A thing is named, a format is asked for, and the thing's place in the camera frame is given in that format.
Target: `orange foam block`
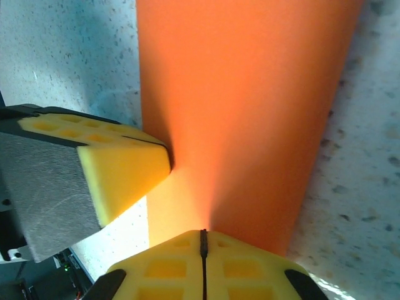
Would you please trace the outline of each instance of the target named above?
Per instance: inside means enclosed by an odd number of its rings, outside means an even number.
[[[361,0],[137,0],[144,130],[172,174],[151,245],[208,228],[284,254]]]

